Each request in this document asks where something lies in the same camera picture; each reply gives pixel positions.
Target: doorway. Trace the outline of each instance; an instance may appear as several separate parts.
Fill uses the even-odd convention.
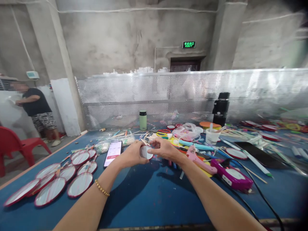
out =
[[[170,72],[200,71],[200,64],[203,58],[204,57],[171,58]]]

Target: orange lid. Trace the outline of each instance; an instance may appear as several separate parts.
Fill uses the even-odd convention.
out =
[[[210,127],[211,122],[207,122],[207,121],[202,121],[199,123],[202,127]],[[219,124],[214,124],[213,123],[213,127],[221,127]]]

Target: black cable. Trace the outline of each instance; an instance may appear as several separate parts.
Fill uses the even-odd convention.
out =
[[[216,174],[216,178],[218,180],[220,180],[220,182],[222,182],[225,186],[228,187],[228,189],[238,198],[240,199],[241,202],[243,202],[246,207],[249,209],[249,211],[252,213],[252,215],[254,216],[254,218],[258,221],[259,221],[259,218],[257,217],[257,215],[255,214],[255,212],[252,210],[252,208],[247,204],[247,202],[233,189],[231,188],[230,185],[227,184],[227,182],[225,182],[218,174]]]
[[[270,203],[265,199],[263,193],[261,192],[259,186],[258,186],[257,183],[255,182],[255,180],[254,180],[254,178],[252,177],[252,175],[250,174],[250,172],[247,171],[247,169],[245,168],[244,165],[242,165],[240,162],[238,162],[238,163],[239,163],[239,164],[245,169],[245,171],[248,173],[248,175],[249,175],[250,178],[252,179],[253,183],[256,185],[256,188],[257,188],[257,190],[259,191],[261,197],[263,198],[263,200],[265,201],[265,203],[268,205],[268,207],[272,210],[273,214],[275,215],[275,217],[277,218],[277,220],[278,220],[278,222],[279,222],[280,230],[281,230],[281,231],[284,231],[285,228],[284,228],[284,226],[283,226],[283,223],[282,223],[282,221],[281,221],[279,215],[276,213],[276,211],[273,209],[273,207],[270,205]]]

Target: green exit sign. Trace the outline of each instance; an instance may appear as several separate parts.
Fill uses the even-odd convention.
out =
[[[196,42],[183,42],[183,49],[187,48],[195,48],[196,47]]]

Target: green water bottle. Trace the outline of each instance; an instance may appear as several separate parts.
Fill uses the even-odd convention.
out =
[[[145,131],[147,129],[147,111],[146,110],[139,111],[139,123],[140,123],[140,130]]]

